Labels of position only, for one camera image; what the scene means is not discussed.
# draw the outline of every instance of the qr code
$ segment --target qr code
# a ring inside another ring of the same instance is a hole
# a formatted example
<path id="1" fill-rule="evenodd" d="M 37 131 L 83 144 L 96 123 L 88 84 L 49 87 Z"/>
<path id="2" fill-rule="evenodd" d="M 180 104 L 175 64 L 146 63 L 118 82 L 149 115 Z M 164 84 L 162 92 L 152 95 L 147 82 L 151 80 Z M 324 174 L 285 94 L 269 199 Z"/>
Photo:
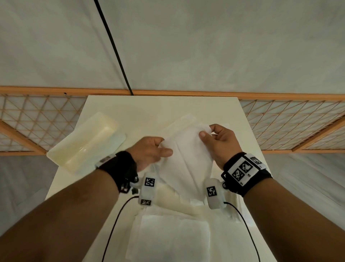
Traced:
<path id="1" fill-rule="evenodd" d="M 235 170 L 235 172 L 233 172 L 232 174 L 231 174 L 233 177 L 234 177 L 234 179 L 236 179 L 237 181 L 240 181 L 241 179 L 242 179 L 242 177 L 244 177 L 245 176 L 245 174 L 241 171 L 241 170 L 239 170 L 238 168 Z"/>
<path id="2" fill-rule="evenodd" d="M 253 166 L 251 164 L 249 164 L 247 161 L 244 161 L 242 164 L 240 164 L 239 168 L 244 173 L 248 173 L 253 168 Z"/>
<path id="3" fill-rule="evenodd" d="M 262 162 L 259 159 L 257 159 L 256 157 L 251 157 L 250 159 L 257 165 L 262 164 Z"/>
<path id="4" fill-rule="evenodd" d="M 154 187 L 155 186 L 155 179 L 154 178 L 145 178 L 145 186 Z"/>
<path id="5" fill-rule="evenodd" d="M 215 186 L 206 187 L 206 189 L 207 189 L 208 196 L 216 196 L 217 195 L 216 187 Z"/>
<path id="6" fill-rule="evenodd" d="M 142 204 L 144 206 L 150 206 L 151 205 L 151 200 L 142 199 L 140 204 Z"/>

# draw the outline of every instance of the cable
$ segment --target cable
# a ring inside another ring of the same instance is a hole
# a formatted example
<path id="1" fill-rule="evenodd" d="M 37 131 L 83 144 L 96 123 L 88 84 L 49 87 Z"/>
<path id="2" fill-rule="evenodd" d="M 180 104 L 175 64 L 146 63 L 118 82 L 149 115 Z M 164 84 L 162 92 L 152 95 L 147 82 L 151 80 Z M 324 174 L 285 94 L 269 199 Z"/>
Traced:
<path id="1" fill-rule="evenodd" d="M 122 211 L 122 209 L 125 207 L 125 205 L 126 205 L 131 199 L 134 199 L 134 198 L 139 198 L 139 196 L 134 196 L 134 197 L 131 197 L 130 199 L 128 199 L 128 200 L 126 201 L 126 203 L 124 203 L 124 205 L 123 205 L 122 208 L 120 209 L 119 213 L 117 214 L 117 218 L 116 218 L 116 220 L 115 220 L 114 225 L 112 226 L 112 229 L 111 229 L 111 232 L 110 232 L 110 235 L 109 235 L 109 238 L 108 238 L 108 242 L 107 242 L 107 245 L 106 245 L 106 249 L 104 249 L 102 262 L 104 261 L 104 257 L 105 257 L 105 255 L 106 255 L 106 251 L 107 251 L 107 248 L 108 248 L 108 245 L 109 245 L 109 241 L 110 241 L 112 232 L 114 231 L 114 227 L 115 227 L 115 225 L 116 225 L 117 220 L 119 219 L 119 216 L 120 216 L 120 214 L 121 214 L 121 211 Z"/>
<path id="2" fill-rule="evenodd" d="M 244 220 L 242 214 L 240 213 L 240 211 L 238 211 L 238 209 L 237 209 L 233 204 L 231 204 L 231 203 L 229 203 L 229 202 L 224 202 L 224 204 L 231 205 L 234 209 L 236 209 L 236 211 L 237 211 L 237 212 L 239 213 L 239 215 L 242 217 L 242 220 L 243 220 L 244 224 L 246 225 L 246 228 L 247 228 L 247 230 L 248 230 L 249 236 L 250 236 L 250 238 L 252 239 L 253 245 L 254 245 L 254 247 L 255 247 L 255 250 L 256 250 L 256 253 L 257 253 L 257 255 L 258 255 L 258 259 L 259 259 L 259 262 L 260 262 L 260 256 L 259 256 L 258 249 L 256 248 L 256 245 L 255 245 L 255 243 L 254 243 L 252 234 L 250 233 L 249 228 L 248 228 L 248 226 L 247 226 L 247 223 L 246 223 L 246 221 Z"/>
<path id="3" fill-rule="evenodd" d="M 104 27 L 106 28 L 106 31 L 107 31 L 107 33 L 108 33 L 109 40 L 110 40 L 110 42 L 111 42 L 112 48 L 114 49 L 114 52 L 115 52 L 117 61 L 119 62 L 119 65 L 120 65 L 120 68 L 121 68 L 121 71 L 122 71 L 122 75 L 124 76 L 124 79 L 125 79 L 125 81 L 126 81 L 128 90 L 129 90 L 129 92 L 130 92 L 131 95 L 134 95 L 132 89 L 131 89 L 130 86 L 129 86 L 129 83 L 128 83 L 128 80 L 127 80 L 127 77 L 126 77 L 126 73 L 125 73 L 124 67 L 122 66 L 122 63 L 121 63 L 121 59 L 120 59 L 119 53 L 117 52 L 117 49 L 116 49 L 116 46 L 115 46 L 115 43 L 114 43 L 114 39 L 112 38 L 112 35 L 111 35 L 110 29 L 109 29 L 109 27 L 108 27 L 107 21 L 106 21 L 104 15 L 103 15 L 102 8 L 101 8 L 101 6 L 99 5 L 98 0 L 93 0 L 93 1 L 95 2 L 95 5 L 96 5 L 97 10 L 98 10 L 98 13 L 99 13 L 99 16 L 101 17 L 102 22 L 103 22 L 103 25 L 104 25 Z"/>

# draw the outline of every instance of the concrete wall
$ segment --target concrete wall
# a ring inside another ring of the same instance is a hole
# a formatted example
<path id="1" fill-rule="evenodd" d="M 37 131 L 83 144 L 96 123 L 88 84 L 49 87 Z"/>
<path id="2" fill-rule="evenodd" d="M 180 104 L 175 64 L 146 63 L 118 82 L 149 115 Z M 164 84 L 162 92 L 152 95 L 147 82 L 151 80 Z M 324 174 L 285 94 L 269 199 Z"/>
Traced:
<path id="1" fill-rule="evenodd" d="M 133 88 L 345 92 L 342 0 L 100 4 Z M 0 5 L 1 85 L 124 87 L 92 0 Z"/>

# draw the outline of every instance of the black wristband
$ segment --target black wristband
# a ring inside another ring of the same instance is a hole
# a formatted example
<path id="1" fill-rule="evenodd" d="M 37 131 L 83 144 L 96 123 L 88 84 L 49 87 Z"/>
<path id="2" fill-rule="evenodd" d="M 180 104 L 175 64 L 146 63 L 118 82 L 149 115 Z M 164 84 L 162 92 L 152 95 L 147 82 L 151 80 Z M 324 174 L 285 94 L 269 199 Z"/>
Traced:
<path id="1" fill-rule="evenodd" d="M 265 168 L 266 166 L 253 155 L 248 157 L 245 152 L 241 152 L 226 162 L 221 176 L 227 189 L 244 197 L 257 183 L 272 178 Z"/>
<path id="2" fill-rule="evenodd" d="M 99 169 L 107 172 L 115 181 L 120 193 L 128 193 L 130 189 L 130 182 L 135 182 L 137 174 L 137 165 L 130 153 L 121 151 L 116 153 L 116 156 L 110 159 L 104 158 L 106 161 Z"/>

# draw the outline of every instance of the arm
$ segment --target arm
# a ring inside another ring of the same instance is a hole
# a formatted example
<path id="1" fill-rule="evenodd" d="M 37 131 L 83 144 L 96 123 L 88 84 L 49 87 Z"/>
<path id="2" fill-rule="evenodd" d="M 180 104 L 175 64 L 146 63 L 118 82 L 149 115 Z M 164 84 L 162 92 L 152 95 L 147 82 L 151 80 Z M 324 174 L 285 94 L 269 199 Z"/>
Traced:
<path id="1" fill-rule="evenodd" d="M 145 137 L 128 151 L 137 171 L 173 154 L 158 148 L 163 138 Z M 82 261 L 119 196 L 113 178 L 100 169 L 64 188 L 0 237 L 2 261 Z"/>
<path id="2" fill-rule="evenodd" d="M 233 131 L 217 124 L 210 127 L 216 134 L 201 132 L 200 139 L 223 170 L 242 149 Z M 244 202 L 277 261 L 345 261 L 345 231 L 274 179 L 254 185 Z"/>

